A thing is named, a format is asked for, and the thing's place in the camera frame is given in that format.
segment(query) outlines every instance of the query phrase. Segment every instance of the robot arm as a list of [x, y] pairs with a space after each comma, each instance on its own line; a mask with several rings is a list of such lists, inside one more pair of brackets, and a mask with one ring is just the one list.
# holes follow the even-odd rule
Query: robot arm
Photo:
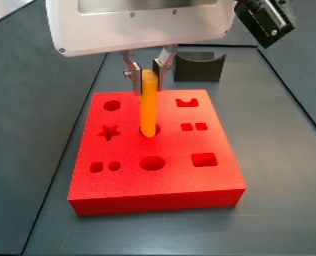
[[57, 50], [66, 57], [122, 51], [125, 76], [142, 92], [134, 49], [166, 45], [153, 70], [158, 90], [172, 68], [177, 45], [222, 38], [234, 10], [264, 47], [295, 29], [287, 0], [47, 0], [47, 16]]

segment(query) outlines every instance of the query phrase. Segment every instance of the circular hole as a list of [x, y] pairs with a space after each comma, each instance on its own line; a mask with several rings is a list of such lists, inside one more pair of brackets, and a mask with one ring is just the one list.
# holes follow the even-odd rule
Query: circular hole
[[148, 156], [141, 160], [140, 166], [146, 171], [158, 171], [165, 167], [165, 160], [160, 156]]
[[121, 169], [121, 163], [118, 161], [114, 161], [109, 164], [109, 169], [113, 172], [117, 172]]
[[161, 132], [161, 126], [157, 124], [157, 125], [156, 125], [156, 136], [160, 134], [160, 132]]

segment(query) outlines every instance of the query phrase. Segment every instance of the notched hole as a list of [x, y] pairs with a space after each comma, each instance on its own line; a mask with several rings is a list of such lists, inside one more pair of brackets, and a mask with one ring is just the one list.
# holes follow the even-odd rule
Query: notched hole
[[109, 169], [110, 169], [110, 171], [117, 172], [121, 169], [121, 162], [113, 161], [109, 164]]
[[158, 171], [165, 167], [165, 164], [166, 162], [160, 156], [148, 156], [140, 162], [141, 168], [146, 171]]
[[90, 172], [98, 173], [104, 171], [104, 162], [94, 162], [90, 165]]
[[196, 123], [196, 129], [198, 131], [206, 131], [208, 130], [208, 125], [206, 123]]
[[106, 141], [112, 141], [113, 137], [120, 135], [121, 135], [121, 132], [118, 131], [118, 125], [113, 125], [113, 126], [104, 125], [102, 132], [98, 133], [98, 136], [104, 136]]
[[118, 100], [110, 100], [104, 104], [104, 109], [113, 112], [121, 109], [121, 102]]
[[190, 123], [181, 124], [182, 131], [193, 131], [193, 125]]
[[198, 100], [193, 98], [190, 101], [176, 99], [177, 107], [198, 107]]
[[214, 153], [192, 154], [194, 167], [217, 166], [217, 157]]

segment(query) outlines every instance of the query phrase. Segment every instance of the gray table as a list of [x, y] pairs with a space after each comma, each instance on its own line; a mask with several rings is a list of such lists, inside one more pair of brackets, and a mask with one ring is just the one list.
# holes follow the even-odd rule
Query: gray table
[[[200, 50], [188, 47], [184, 50]], [[248, 191], [234, 208], [80, 218], [66, 200], [92, 95], [130, 90], [118, 53], [109, 54], [84, 108], [25, 254], [316, 254], [316, 127], [256, 48], [228, 54], [222, 80], [206, 88]], [[150, 68], [160, 49], [136, 60]]]

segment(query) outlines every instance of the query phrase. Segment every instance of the shape sorter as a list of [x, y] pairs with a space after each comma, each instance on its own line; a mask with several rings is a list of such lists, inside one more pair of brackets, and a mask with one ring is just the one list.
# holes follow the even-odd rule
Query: shape sorter
[[154, 138], [133, 92], [94, 95], [69, 192], [80, 216], [234, 206], [245, 189], [205, 90], [158, 93]]

